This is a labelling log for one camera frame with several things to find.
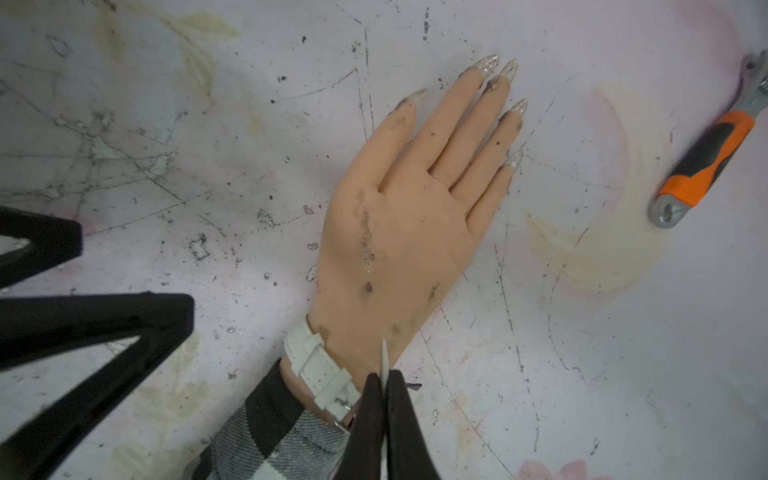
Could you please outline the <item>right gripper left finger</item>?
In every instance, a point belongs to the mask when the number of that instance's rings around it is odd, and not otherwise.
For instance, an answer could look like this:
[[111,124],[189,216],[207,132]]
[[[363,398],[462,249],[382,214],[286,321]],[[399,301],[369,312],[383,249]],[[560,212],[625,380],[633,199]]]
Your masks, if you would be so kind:
[[386,401],[380,378],[371,373],[366,379],[362,400],[334,479],[380,479],[385,413]]

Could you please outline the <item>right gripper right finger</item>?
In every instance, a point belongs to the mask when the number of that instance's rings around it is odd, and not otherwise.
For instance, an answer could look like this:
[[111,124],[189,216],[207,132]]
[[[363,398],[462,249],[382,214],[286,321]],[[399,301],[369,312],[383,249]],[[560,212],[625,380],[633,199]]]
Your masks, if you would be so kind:
[[394,480],[440,478],[409,396],[404,377],[391,370],[386,386],[387,475]]

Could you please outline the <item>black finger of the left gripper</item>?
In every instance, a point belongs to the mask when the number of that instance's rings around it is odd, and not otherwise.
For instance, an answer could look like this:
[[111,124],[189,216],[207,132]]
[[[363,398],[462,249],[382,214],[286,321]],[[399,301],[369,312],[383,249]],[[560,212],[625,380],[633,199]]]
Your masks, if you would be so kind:
[[1,236],[23,242],[1,254],[1,287],[7,288],[79,257],[82,226],[53,216],[1,207]]
[[187,294],[150,292],[2,301],[4,370],[84,347],[134,341],[2,443],[2,478],[48,478],[192,334],[194,308]]

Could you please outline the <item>black white plaid sleeve forearm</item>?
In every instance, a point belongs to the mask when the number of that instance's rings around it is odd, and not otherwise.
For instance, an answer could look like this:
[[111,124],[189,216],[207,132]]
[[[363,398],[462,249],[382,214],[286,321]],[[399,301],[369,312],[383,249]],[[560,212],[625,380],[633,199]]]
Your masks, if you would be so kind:
[[349,434],[304,406],[274,364],[183,479],[328,479]]

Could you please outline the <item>mannequin hand with long nails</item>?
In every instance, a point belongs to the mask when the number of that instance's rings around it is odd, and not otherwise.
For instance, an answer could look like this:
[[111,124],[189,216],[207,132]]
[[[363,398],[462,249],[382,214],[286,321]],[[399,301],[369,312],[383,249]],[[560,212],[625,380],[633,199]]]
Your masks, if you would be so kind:
[[[516,169],[527,109],[508,104],[516,60],[466,69],[424,123],[404,98],[351,162],[326,212],[309,312],[362,390],[396,362],[463,275]],[[282,359],[290,392],[321,417]]]

